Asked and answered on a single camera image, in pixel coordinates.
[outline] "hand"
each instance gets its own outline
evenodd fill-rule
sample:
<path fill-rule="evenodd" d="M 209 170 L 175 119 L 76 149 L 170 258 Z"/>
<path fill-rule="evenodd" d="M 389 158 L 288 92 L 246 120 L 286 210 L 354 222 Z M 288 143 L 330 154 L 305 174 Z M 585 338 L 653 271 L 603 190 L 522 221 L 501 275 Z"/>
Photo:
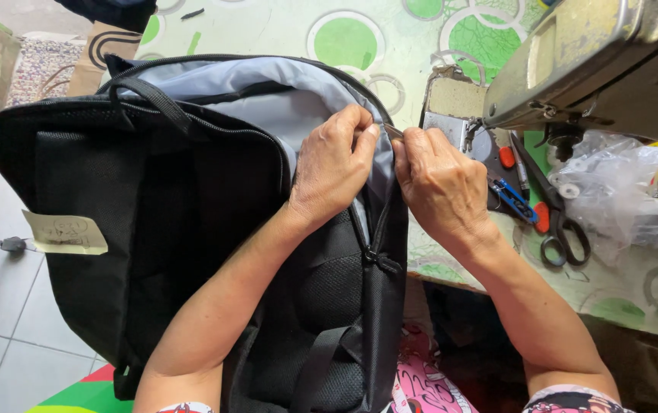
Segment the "hand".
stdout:
<path fill-rule="evenodd" d="M 484 164 L 462 155 L 436 128 L 408 128 L 403 142 L 392 145 L 403 198 L 444 249 L 466 254 L 499 236 L 487 213 Z"/>
<path fill-rule="evenodd" d="M 346 209 L 365 184 L 379 136 L 372 121 L 370 112 L 351 104 L 301 144 L 287 206 L 308 219 L 312 231 Z"/>

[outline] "marker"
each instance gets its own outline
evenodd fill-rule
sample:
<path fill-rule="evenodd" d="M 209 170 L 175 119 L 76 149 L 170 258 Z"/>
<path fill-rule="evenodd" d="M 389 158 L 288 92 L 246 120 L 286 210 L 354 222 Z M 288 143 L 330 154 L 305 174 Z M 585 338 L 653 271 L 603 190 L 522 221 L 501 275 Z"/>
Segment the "marker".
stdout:
<path fill-rule="evenodd" d="M 510 145 L 513 149 L 513 155 L 515 156 L 515 162 L 518 164 L 518 179 L 520 180 L 520 192 L 524 200 L 530 201 L 530 184 L 528 183 L 528 174 L 525 171 L 525 165 L 523 164 L 523 159 L 521 159 L 518 150 L 515 149 L 515 145 Z"/>

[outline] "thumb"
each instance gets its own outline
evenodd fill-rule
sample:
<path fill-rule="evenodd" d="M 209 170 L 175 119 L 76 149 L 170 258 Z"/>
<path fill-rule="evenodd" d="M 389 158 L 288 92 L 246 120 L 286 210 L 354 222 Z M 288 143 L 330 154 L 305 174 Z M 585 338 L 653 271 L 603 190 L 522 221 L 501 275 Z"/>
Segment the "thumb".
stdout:
<path fill-rule="evenodd" d="M 405 192 L 410 184 L 410 163 L 408 162 L 406 145 L 398 139 L 391 140 L 390 144 L 393 145 L 393 152 L 395 152 L 395 176 L 398 178 L 398 183 L 400 183 L 403 192 Z"/>
<path fill-rule="evenodd" d="M 360 136 L 357 137 L 355 144 L 355 151 L 352 156 L 357 156 L 359 159 L 372 159 L 375 153 L 375 145 L 378 143 L 379 126 L 372 124 L 367 129 L 362 131 Z"/>

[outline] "plastic bag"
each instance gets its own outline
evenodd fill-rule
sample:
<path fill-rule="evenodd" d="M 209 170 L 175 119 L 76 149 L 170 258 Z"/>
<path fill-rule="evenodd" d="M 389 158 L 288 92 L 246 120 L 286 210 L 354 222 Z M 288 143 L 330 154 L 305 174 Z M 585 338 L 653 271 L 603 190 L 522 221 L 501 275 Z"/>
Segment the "plastic bag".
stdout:
<path fill-rule="evenodd" d="M 549 174 L 581 223 L 595 254 L 616 266 L 631 244 L 658 248 L 658 199 L 648 194 L 658 173 L 658 147 L 588 131 L 573 157 Z"/>

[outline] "patterned tablecloth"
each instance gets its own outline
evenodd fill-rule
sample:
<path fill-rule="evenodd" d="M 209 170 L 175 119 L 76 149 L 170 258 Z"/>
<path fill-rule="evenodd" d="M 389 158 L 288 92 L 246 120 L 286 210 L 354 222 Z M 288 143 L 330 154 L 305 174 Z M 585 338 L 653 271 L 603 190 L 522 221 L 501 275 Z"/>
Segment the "patterned tablecloth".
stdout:
<path fill-rule="evenodd" d="M 159 0 L 136 54 L 278 54 L 341 68 L 376 92 L 400 128 L 417 125 L 431 68 L 456 63 L 487 85 L 544 13 L 538 0 Z M 181 17 L 204 8 L 192 18 Z M 509 242 L 576 311 L 658 333 L 658 251 L 633 249 L 624 267 L 541 263 L 542 237 L 494 214 Z M 411 219 L 411 276 L 483 291 Z"/>

